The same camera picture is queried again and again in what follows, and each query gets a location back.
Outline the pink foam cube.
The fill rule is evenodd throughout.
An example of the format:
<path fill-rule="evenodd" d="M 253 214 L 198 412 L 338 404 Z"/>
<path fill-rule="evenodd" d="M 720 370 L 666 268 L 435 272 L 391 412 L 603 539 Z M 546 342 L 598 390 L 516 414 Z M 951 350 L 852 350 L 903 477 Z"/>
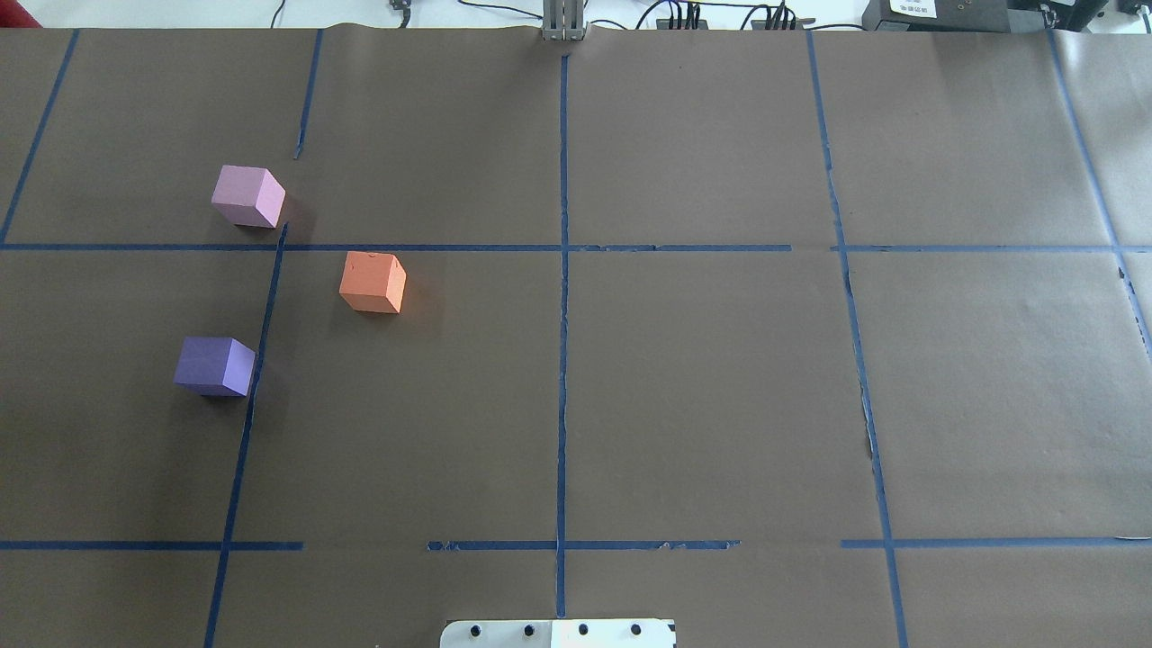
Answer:
<path fill-rule="evenodd" d="M 266 168 L 222 165 L 211 205 L 236 226 L 276 229 L 285 188 Z"/>

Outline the orange foam cube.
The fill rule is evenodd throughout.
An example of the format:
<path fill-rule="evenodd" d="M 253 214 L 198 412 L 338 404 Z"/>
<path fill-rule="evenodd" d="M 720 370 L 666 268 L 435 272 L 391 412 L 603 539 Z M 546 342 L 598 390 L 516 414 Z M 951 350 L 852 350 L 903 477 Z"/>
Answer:
<path fill-rule="evenodd" d="M 348 251 L 340 295 L 354 311 L 401 312 L 407 271 L 393 254 Z"/>

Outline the purple foam cube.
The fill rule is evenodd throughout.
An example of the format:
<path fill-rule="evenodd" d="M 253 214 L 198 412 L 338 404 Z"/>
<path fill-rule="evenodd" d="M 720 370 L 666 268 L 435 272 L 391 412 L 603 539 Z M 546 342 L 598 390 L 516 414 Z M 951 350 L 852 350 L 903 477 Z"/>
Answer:
<path fill-rule="evenodd" d="M 185 337 L 173 383 L 198 395 L 247 397 L 256 352 L 234 337 Z"/>

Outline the black box with label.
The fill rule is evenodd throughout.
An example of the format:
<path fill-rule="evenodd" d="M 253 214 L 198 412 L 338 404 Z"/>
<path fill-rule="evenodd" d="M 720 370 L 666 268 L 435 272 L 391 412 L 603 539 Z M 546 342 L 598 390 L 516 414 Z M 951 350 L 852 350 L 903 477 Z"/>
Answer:
<path fill-rule="evenodd" d="M 867 32 L 1011 33 L 1008 1 L 867 1 Z"/>

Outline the brown paper table cover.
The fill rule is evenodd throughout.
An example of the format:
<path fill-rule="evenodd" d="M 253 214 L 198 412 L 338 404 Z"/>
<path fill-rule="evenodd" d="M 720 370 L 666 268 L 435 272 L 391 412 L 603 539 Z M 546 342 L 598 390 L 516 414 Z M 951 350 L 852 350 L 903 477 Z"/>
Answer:
<path fill-rule="evenodd" d="M 3 30 L 3 647 L 556 617 L 1149 647 L 1149 37 Z"/>

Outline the aluminium frame post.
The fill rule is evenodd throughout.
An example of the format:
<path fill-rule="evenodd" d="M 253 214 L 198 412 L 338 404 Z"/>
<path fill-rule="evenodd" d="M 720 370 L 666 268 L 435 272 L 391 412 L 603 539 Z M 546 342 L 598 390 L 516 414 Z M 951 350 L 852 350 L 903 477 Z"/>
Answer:
<path fill-rule="evenodd" d="M 544 0 L 541 36 L 544 42 L 583 42 L 588 37 L 583 0 Z"/>

